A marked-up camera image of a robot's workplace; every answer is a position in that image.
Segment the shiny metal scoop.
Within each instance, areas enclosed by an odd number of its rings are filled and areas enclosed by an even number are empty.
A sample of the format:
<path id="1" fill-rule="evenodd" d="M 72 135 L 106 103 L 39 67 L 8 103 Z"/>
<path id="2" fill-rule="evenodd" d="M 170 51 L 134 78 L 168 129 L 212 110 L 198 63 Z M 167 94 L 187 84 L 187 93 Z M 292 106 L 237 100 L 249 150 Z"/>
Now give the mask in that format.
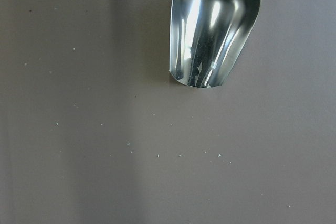
<path id="1" fill-rule="evenodd" d="M 195 88 L 221 86 L 256 22 L 261 0 L 172 0 L 169 71 Z"/>

